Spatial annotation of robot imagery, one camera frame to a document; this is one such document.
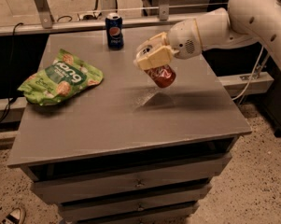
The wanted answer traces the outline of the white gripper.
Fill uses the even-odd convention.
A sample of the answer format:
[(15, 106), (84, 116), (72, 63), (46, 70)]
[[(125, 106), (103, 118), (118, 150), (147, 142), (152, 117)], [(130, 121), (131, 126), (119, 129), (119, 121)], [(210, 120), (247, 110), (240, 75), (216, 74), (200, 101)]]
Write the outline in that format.
[(203, 47), (197, 21), (189, 19), (175, 24), (168, 33), (161, 32), (136, 49), (133, 64), (145, 71), (169, 64), (174, 56), (189, 59), (199, 56)]

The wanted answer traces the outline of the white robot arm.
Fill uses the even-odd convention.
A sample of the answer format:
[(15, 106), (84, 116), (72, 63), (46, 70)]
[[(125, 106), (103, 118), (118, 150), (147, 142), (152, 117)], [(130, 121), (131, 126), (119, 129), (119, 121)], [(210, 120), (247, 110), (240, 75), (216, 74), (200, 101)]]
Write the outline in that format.
[(260, 43), (281, 71), (281, 6), (277, 0), (229, 0), (219, 8), (175, 24), (136, 50), (143, 71), (188, 59), (209, 49), (235, 49)]

